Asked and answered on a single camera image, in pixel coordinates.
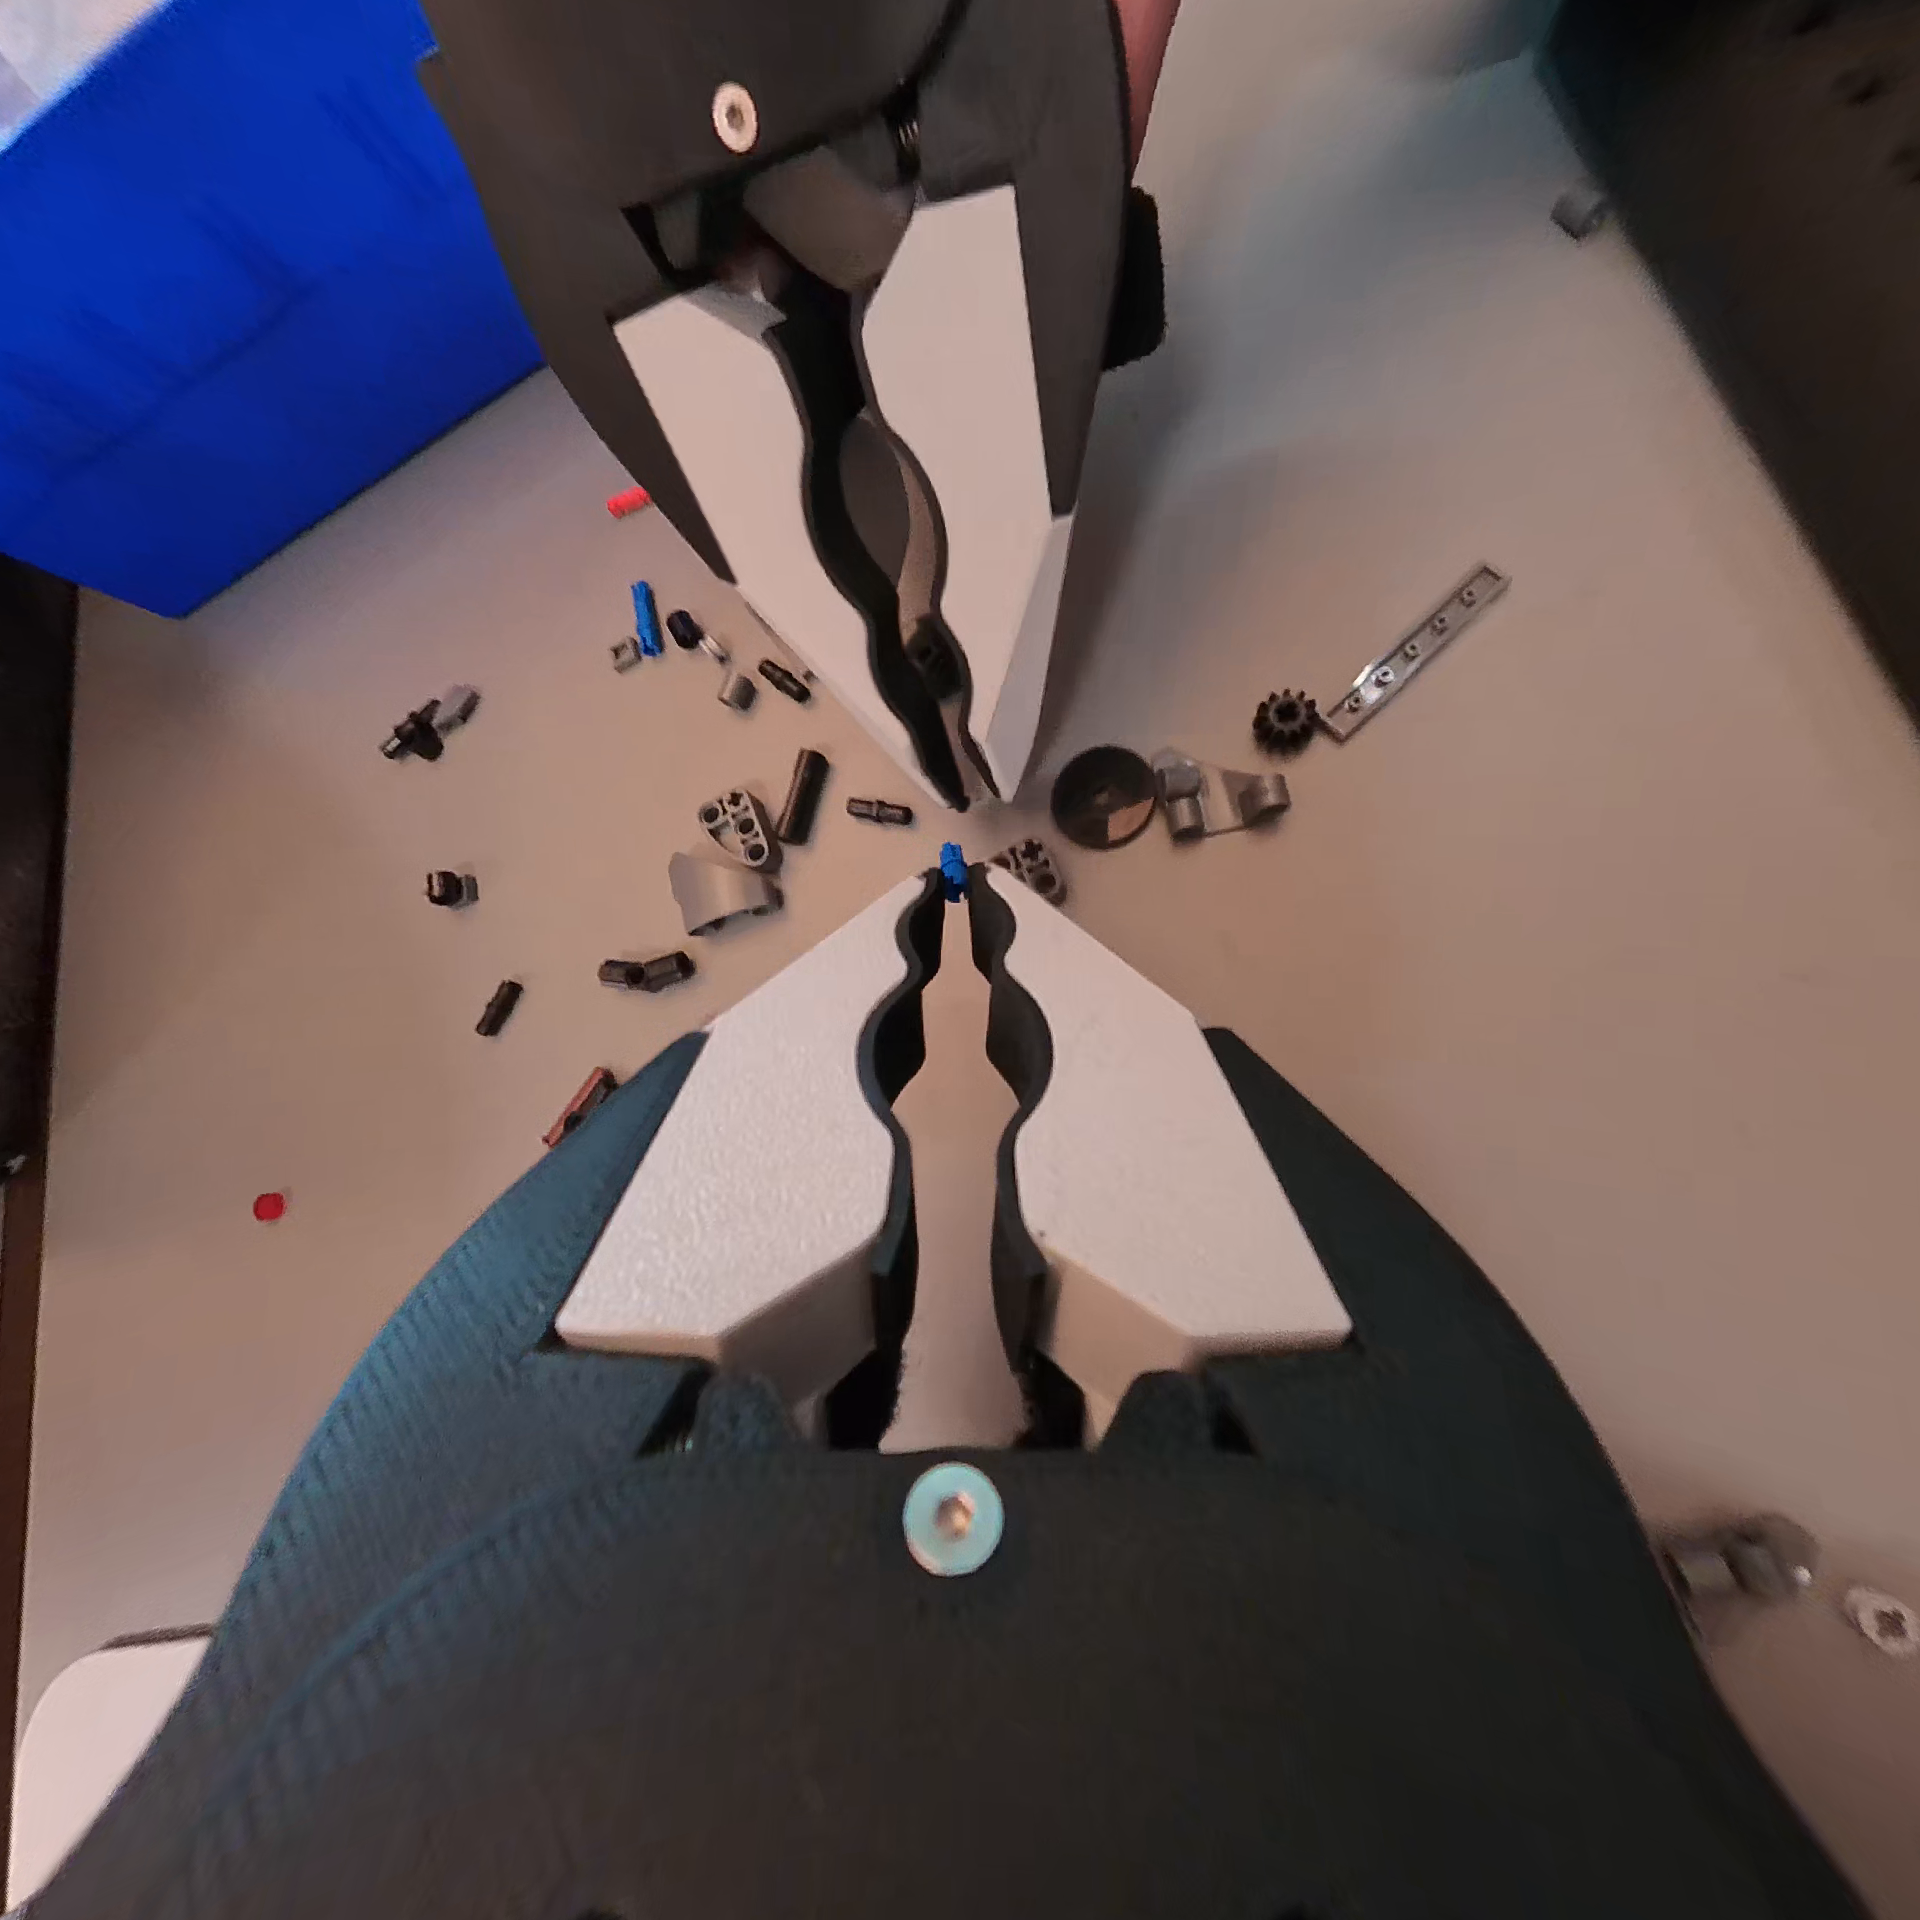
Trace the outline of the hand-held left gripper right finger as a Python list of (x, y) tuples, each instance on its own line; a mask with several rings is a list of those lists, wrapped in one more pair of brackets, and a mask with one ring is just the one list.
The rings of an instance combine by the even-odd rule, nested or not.
[(1320, 1353), (1354, 1316), (1198, 1017), (998, 867), (975, 867), (995, 1152), (992, 1299), (1026, 1435), (1095, 1448), (1144, 1377)]

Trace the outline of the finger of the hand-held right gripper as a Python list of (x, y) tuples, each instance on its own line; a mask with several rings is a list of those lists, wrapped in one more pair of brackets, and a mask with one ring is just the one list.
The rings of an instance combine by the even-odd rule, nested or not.
[(933, 775), (882, 700), (872, 626), (817, 547), (809, 436), (773, 347), (781, 322), (775, 304), (711, 282), (625, 319), (613, 337), (722, 552), (714, 568), (933, 805), (966, 812), (966, 780)]
[(1010, 801), (1033, 761), (1072, 513), (1049, 497), (1018, 192), (917, 207), (859, 346), (905, 495), (903, 636), (938, 620), (967, 735)]

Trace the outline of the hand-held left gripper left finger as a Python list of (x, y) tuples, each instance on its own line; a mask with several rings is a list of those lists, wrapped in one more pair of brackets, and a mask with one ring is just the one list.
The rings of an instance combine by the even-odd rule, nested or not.
[(926, 872), (710, 1021), (558, 1312), (565, 1347), (754, 1377), (830, 1448), (878, 1448), (919, 1279), (896, 1104), (942, 946)]

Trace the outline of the grey curved lego panel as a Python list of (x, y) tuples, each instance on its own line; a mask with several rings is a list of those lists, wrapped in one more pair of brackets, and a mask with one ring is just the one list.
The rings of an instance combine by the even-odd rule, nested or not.
[(669, 884), (690, 939), (785, 909), (785, 893), (775, 880), (727, 858), (675, 853), (669, 860)]

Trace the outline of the grey lego joint piece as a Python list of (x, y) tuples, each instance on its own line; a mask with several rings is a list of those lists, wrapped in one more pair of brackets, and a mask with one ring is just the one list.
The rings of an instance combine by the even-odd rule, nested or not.
[(1161, 749), (1150, 761), (1159, 813), (1175, 845), (1230, 833), (1262, 833), (1293, 807), (1279, 773), (1245, 773), (1187, 752)]

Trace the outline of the black round lego disc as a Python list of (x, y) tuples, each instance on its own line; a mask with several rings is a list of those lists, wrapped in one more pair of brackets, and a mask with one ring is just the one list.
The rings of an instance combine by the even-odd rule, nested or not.
[(1075, 755), (1049, 792), (1049, 819), (1058, 834), (1089, 853), (1133, 845), (1161, 805), (1152, 764), (1118, 743)]

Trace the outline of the black and grey lego connector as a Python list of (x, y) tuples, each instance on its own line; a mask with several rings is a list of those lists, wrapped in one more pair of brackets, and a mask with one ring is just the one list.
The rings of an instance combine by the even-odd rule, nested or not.
[(449, 741), (467, 730), (482, 698), (477, 685), (456, 683), (398, 721), (381, 743), (384, 761), (442, 761)]

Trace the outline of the long grey lego plate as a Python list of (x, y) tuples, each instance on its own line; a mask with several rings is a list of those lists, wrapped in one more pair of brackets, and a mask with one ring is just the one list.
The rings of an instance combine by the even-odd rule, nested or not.
[(1378, 659), (1370, 660), (1320, 714), (1320, 730), (1336, 743), (1351, 741), (1439, 660), (1511, 588), (1511, 576), (1494, 565), (1469, 571), (1454, 589), (1429, 609)]

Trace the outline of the grey lego block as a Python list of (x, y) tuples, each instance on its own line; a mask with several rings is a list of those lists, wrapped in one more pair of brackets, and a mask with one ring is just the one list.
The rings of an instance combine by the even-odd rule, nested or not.
[(1718, 1517), (1650, 1538), (1677, 1603), (1711, 1647), (1816, 1591), (1818, 1536), (1786, 1515)]

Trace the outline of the person's right hand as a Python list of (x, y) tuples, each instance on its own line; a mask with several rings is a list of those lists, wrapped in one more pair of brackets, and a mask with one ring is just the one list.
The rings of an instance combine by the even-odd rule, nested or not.
[(1133, 168), (1138, 168), (1181, 0), (1113, 3), (1125, 63)]

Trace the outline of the blue plastic bin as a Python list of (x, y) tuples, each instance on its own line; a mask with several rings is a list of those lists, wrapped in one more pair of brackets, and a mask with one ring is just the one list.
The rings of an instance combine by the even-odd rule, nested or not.
[(5, 146), (10, 561), (194, 613), (539, 371), (433, 45), (160, 4)]

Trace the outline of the white book stand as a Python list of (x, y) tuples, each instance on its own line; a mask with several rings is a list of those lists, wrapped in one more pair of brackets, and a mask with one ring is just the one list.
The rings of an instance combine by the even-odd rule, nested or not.
[(208, 1623), (115, 1639), (40, 1699), (14, 1765), (7, 1907), (74, 1852), (167, 1721), (211, 1642)]

